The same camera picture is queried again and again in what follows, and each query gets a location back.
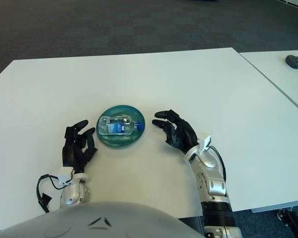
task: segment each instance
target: white bracket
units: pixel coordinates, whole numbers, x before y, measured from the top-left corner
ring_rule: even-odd
[[[217,165],[216,159],[207,152],[211,142],[211,136],[208,135],[204,140],[198,139],[198,145],[192,147],[184,156],[183,160],[189,162],[192,156],[198,156],[199,160],[208,168],[214,168]]]

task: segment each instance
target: water bottle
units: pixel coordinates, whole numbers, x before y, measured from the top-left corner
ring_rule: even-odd
[[[103,116],[99,119],[98,132],[101,135],[131,135],[143,129],[141,120],[134,121],[131,116]]]

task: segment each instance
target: gray carpet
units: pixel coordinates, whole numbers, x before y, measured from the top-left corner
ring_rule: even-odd
[[[276,0],[0,0],[0,72],[18,59],[221,47],[298,50],[298,9]],[[274,212],[236,218],[245,238],[292,237]]]

